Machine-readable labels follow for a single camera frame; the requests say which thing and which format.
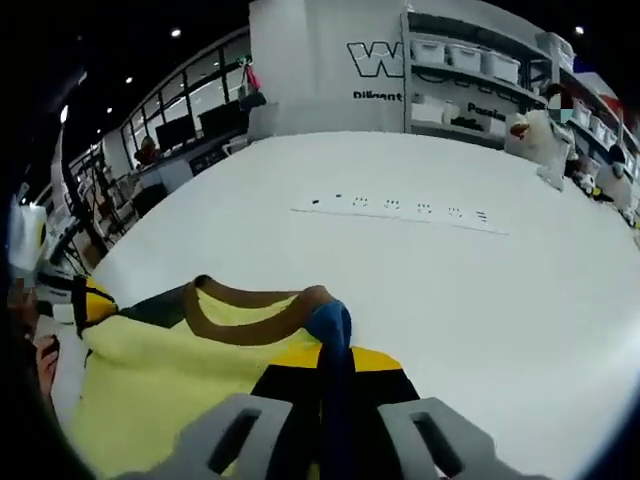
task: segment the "cable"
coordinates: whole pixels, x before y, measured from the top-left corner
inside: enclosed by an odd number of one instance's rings
[[[69,265],[71,265],[71,268],[73,268],[73,271],[76,272],[76,275],[81,276],[80,272],[78,272],[78,269],[75,267],[75,265],[73,264],[73,262],[69,258],[69,255],[67,254],[67,252],[63,252],[62,255],[64,255],[64,258],[67,260],[67,263]]]
[[[88,276],[89,270],[87,270],[87,267],[84,266],[84,262],[82,261],[82,255],[80,255],[80,250],[76,246],[76,243],[73,241],[73,239],[71,239],[71,245],[73,245],[73,249],[76,251],[76,255],[77,255],[76,259],[78,260],[78,263],[82,267],[82,270],[84,271],[85,275]]]

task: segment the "white table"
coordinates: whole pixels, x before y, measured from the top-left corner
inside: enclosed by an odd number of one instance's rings
[[[404,366],[525,473],[571,478],[605,446],[640,367],[640,252],[617,213],[536,166],[385,133],[271,138],[191,180],[95,271],[121,306],[196,275],[244,289],[324,284],[353,343]],[[331,193],[483,208],[509,235],[292,212]]]

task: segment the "monitor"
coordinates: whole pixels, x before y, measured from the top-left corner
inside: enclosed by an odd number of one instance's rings
[[[156,128],[158,136],[158,147],[161,152],[166,152],[170,148],[185,143],[187,140],[195,138],[196,129],[190,115],[176,118],[170,122]]]
[[[219,137],[230,132],[246,132],[249,116],[240,110],[237,100],[200,114],[202,133],[205,137]]]

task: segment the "red object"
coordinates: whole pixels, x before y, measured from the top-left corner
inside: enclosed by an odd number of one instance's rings
[[[253,71],[253,67],[251,67],[251,65],[247,65],[247,80],[251,85],[253,85],[253,88],[260,90],[262,85],[260,85],[260,80],[258,80],[258,77]]]

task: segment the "ceiling light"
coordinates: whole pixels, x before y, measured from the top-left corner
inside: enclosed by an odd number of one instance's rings
[[[69,107],[65,105],[64,108],[62,109],[62,112],[60,112],[60,123],[66,122],[68,115],[69,115]]]

